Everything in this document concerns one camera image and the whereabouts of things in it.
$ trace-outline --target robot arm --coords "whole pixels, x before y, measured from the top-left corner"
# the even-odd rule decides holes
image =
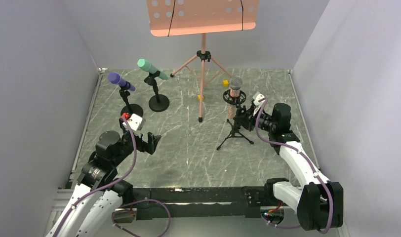
[[[92,237],[112,213],[122,204],[133,200],[133,186],[122,180],[105,191],[76,232],[76,237]]]
[[[57,222],[52,227],[52,229],[49,231],[49,233],[46,235],[46,237],[53,236],[56,228],[58,227],[58,225],[61,222],[61,219],[65,216],[68,209],[70,209],[71,205],[73,205],[73,203],[77,199],[79,199],[83,195],[90,192],[90,189],[91,189],[90,187],[88,187],[84,184],[79,184],[74,187],[73,195],[71,196],[70,200],[68,201],[67,206],[64,208],[64,211],[62,212],[61,216],[58,218]],[[102,192],[96,192],[96,193],[90,195],[88,198],[84,199],[80,203],[80,205],[78,205],[75,209],[73,209],[73,211],[68,216],[66,222],[63,224],[58,236],[60,236],[60,237],[76,236],[81,223],[85,220],[88,212],[90,211],[92,206],[97,202],[97,200],[99,199],[99,197],[101,195],[102,195]]]
[[[60,225],[61,219],[63,219],[70,210],[70,207],[80,197],[114,180],[114,177],[118,174],[116,167],[134,150],[130,132],[135,133],[136,150],[150,154],[155,152],[161,136],[154,136],[149,132],[148,142],[145,142],[142,140],[142,134],[139,133],[144,120],[136,114],[126,119],[133,121],[132,131],[124,129],[122,137],[115,131],[107,131],[100,135],[95,151],[91,154],[88,163],[81,170],[81,174],[77,180],[78,184],[74,187],[70,201],[47,237],[54,235],[55,230]],[[124,180],[116,183],[107,191],[96,192],[78,203],[76,208],[73,208],[57,237],[92,236],[98,230],[100,224],[116,208],[121,206],[123,202],[131,202],[132,200],[132,185]]]
[[[338,182],[331,182],[312,162],[308,162],[300,153],[305,154],[302,144],[295,133],[290,130],[291,112],[290,106],[284,103],[276,103],[272,114],[263,111],[258,118],[258,111],[263,105],[264,95],[257,92],[253,96],[250,109],[240,108],[240,113],[235,119],[241,119],[244,128],[252,131],[255,122],[259,120],[259,128],[269,133],[271,142],[283,143],[298,151],[277,144],[271,144],[276,153],[286,161],[297,177],[300,187],[294,187],[285,178],[267,180],[265,193],[270,199],[277,199],[291,207],[298,217],[301,227],[305,230],[318,230],[327,225],[329,203],[328,196],[317,176],[328,187],[333,199],[333,217],[330,227],[343,225],[343,188]]]

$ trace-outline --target music stand tripod legs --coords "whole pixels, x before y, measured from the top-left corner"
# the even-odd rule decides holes
[[[230,124],[231,126],[231,131],[230,134],[228,134],[228,136],[224,139],[224,141],[221,142],[221,144],[219,144],[219,146],[216,148],[216,150],[218,151],[219,149],[221,149],[222,144],[224,144],[224,142],[228,139],[228,138],[244,138],[245,140],[247,140],[250,144],[254,144],[253,141],[250,141],[248,138],[246,138],[244,135],[242,135],[240,133],[240,128],[238,127],[239,125],[237,125],[237,122],[234,121],[234,125],[230,122],[230,120],[227,118],[227,123]]]
[[[191,73],[195,74],[187,65],[191,63],[193,60],[195,60],[197,57],[200,58],[200,63],[201,63],[201,70],[200,70],[200,100],[199,100],[199,118],[198,121],[202,122],[202,105],[203,105],[203,87],[207,84],[209,84],[213,79],[215,79],[219,74],[221,74],[221,71],[219,71],[211,80],[209,80],[205,85],[205,60],[208,62],[212,60],[219,68],[221,68],[222,71],[224,71],[226,74],[228,74],[230,77],[233,75],[222,66],[221,63],[219,63],[209,51],[206,50],[206,33],[202,33],[202,50],[199,50],[196,52],[196,55],[193,56],[191,59],[189,59],[186,63],[184,63],[180,68],[178,68],[176,71],[172,72],[170,74],[170,77],[174,77],[180,70],[182,70],[184,67],[186,67]]]

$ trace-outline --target gray marble surface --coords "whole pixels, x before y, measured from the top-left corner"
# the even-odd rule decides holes
[[[148,100],[154,95],[152,87],[143,82],[147,75],[141,70],[109,70],[104,73],[94,103],[84,143],[77,164],[78,177],[82,166],[94,151],[98,137],[105,131],[120,132],[118,118],[124,106],[119,88],[109,83],[107,74],[118,72],[136,87],[129,97],[144,109],[145,125],[142,129],[145,139],[147,132],[161,135],[162,138],[153,155],[138,152],[137,162],[126,181],[135,187],[235,187],[262,186],[269,178],[286,177],[298,184],[293,172],[285,161],[276,155],[273,148],[259,140],[255,132],[241,130],[254,142],[249,144],[241,138],[225,142],[217,151],[216,147],[229,134],[231,128],[226,123],[228,105],[222,99],[222,81],[229,79],[221,74],[204,89],[203,122],[198,122],[199,81],[183,69],[169,80],[158,79],[160,94],[170,99],[169,108],[160,113],[148,107]],[[172,70],[164,70],[169,75]],[[206,79],[215,75],[217,70],[207,70]],[[243,79],[241,88],[247,95],[244,103],[249,107],[251,97],[260,91],[269,97],[265,110],[272,112],[277,102],[292,107],[292,130],[301,139],[305,152],[314,160],[310,142],[301,118],[294,91],[286,70],[234,69],[233,75]],[[118,167],[119,176],[125,174],[132,163],[132,155]]]

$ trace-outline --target pink music stand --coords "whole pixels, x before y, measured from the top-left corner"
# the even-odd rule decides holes
[[[199,122],[202,122],[205,60],[212,60],[226,74],[231,73],[206,50],[206,33],[251,30],[256,26],[257,8],[260,0],[147,0],[151,34],[154,36],[179,36],[202,34],[201,50],[170,74],[186,67],[197,57],[201,60]],[[205,85],[219,74],[219,71]]]

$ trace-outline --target white wall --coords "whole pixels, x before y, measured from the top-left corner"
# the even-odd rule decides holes
[[[294,67],[352,237],[401,237],[401,0],[332,0]]]
[[[132,69],[140,58],[158,68],[177,68],[201,49],[200,35],[153,36],[144,0],[64,3],[100,68]],[[262,0],[255,29],[208,34],[207,50],[228,68],[291,69],[327,3]],[[199,61],[191,67],[200,68]]]
[[[60,0],[0,0],[0,237],[43,235],[97,77]]]

